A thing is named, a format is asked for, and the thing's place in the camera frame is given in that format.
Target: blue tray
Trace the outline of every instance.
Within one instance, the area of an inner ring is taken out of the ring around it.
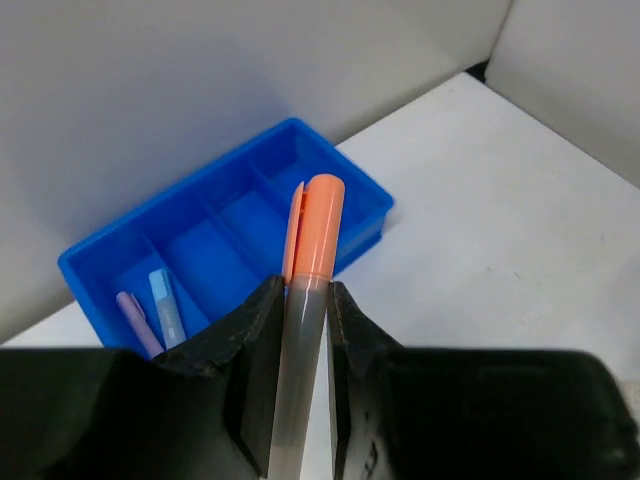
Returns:
[[[203,167],[60,256],[105,346],[145,351],[116,304],[133,293],[163,343],[149,273],[169,272],[187,338],[281,270],[294,189],[318,173],[346,187],[336,273],[374,245],[393,199],[331,144],[286,120]]]

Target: blue marker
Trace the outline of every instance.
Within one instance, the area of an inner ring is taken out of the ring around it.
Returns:
[[[186,340],[169,275],[164,269],[156,270],[149,274],[149,282],[160,318],[164,344],[169,350]]]

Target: white wall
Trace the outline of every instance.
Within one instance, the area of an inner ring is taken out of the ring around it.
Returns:
[[[516,0],[487,83],[640,186],[640,2]]]
[[[288,116],[344,138],[486,58],[508,4],[0,2],[0,338],[68,299],[66,247]]]

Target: table surface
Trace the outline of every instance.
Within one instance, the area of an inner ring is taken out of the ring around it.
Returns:
[[[570,347],[640,378],[640,190],[466,74],[339,146],[396,198],[338,279],[407,345]],[[76,303],[8,346],[100,345]],[[302,478],[331,478],[321,348]]]

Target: pen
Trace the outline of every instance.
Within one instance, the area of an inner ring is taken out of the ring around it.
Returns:
[[[169,275],[162,268],[155,270],[149,274],[149,283],[158,309],[164,344],[169,350],[186,340]]]
[[[291,202],[283,276],[286,300],[269,478],[299,480],[333,276],[344,183],[316,175],[300,184]]]
[[[122,310],[122,313],[124,313],[124,316],[127,317],[129,325],[133,328],[134,333],[149,354],[149,357],[153,358],[164,352],[162,345],[160,345],[160,342],[147,324],[144,311],[140,307],[136,297],[131,293],[120,292],[116,295],[116,303]]]

